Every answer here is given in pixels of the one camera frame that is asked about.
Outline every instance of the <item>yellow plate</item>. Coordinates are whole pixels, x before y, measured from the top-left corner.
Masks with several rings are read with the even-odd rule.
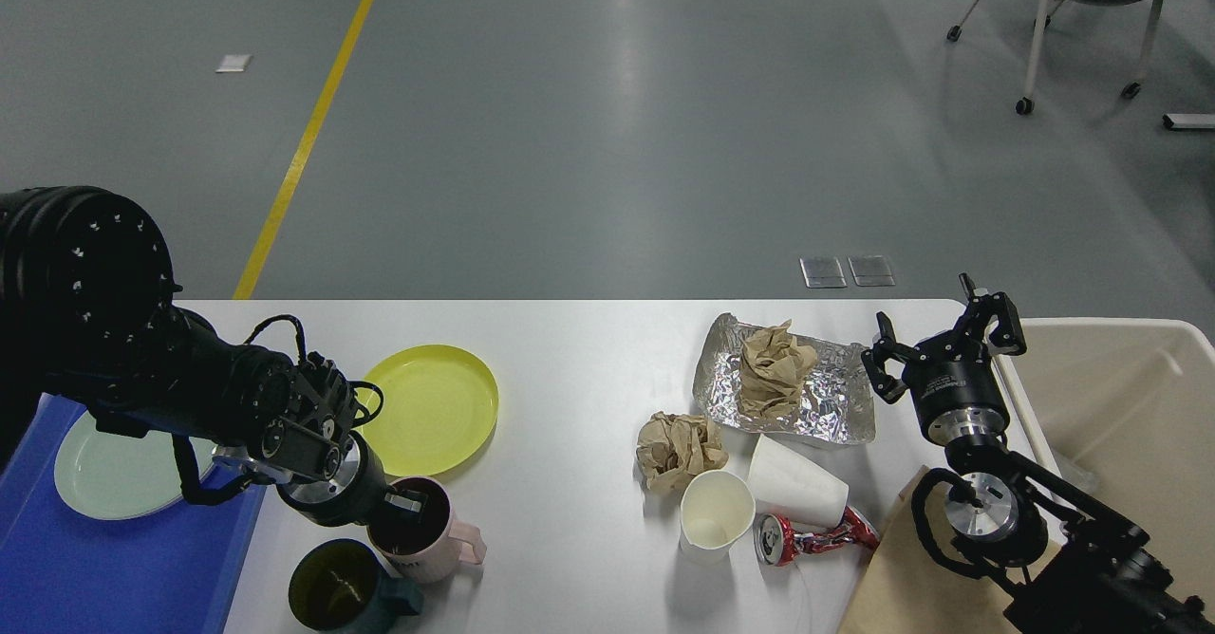
[[[498,384],[481,358],[447,345],[420,345],[384,358],[364,379],[384,408],[361,426],[391,476],[435,475],[476,453],[498,421]],[[360,391],[374,409],[375,396]]]

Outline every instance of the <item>blue tray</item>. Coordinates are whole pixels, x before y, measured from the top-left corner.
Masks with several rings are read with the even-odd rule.
[[[55,455],[81,413],[47,400],[0,477],[0,629],[222,632],[265,488],[217,506],[85,517],[55,487]]]

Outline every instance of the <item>white table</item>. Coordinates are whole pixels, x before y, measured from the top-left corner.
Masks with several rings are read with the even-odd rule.
[[[957,301],[182,301],[243,340],[258,319],[299,315],[310,350],[349,378],[424,344],[458,345],[497,378],[495,435],[439,475],[460,517],[481,526],[481,568],[424,588],[425,613],[399,632],[814,632],[838,625],[866,560],[857,548],[761,567],[751,537],[729,560],[693,565],[678,549],[676,497],[646,493],[637,432],[657,411],[686,413],[693,368],[712,319],[781,323],[836,343],[868,344],[886,311],[905,343],[950,328]],[[260,340],[292,353],[288,328]],[[921,465],[944,465],[920,437],[910,397],[875,398],[877,440],[835,452],[804,448],[850,483],[849,503],[881,526]],[[728,470],[745,476],[756,436],[725,431]],[[1029,453],[1018,424],[1012,448]],[[307,632],[287,607],[287,583],[312,547],[361,527],[323,528],[266,496],[227,619],[231,634]]]

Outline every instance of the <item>paper cup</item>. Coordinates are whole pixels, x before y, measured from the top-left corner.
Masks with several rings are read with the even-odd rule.
[[[756,515],[747,483],[733,472],[696,475],[679,503],[679,548],[691,561],[712,565],[724,559]]]
[[[848,503],[848,485],[768,436],[759,436],[747,486],[756,513],[782,515],[815,527],[840,525]]]

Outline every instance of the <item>crumpled brown paper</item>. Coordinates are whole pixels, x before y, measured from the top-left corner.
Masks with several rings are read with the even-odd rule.
[[[806,377],[819,363],[814,347],[799,347],[789,334],[792,319],[759,328],[742,340],[739,378],[739,412],[751,418],[778,419],[795,413],[802,403]]]
[[[666,494],[688,487],[693,477],[729,460],[722,449],[722,426],[702,414],[651,414],[637,436],[637,464],[651,492]]]

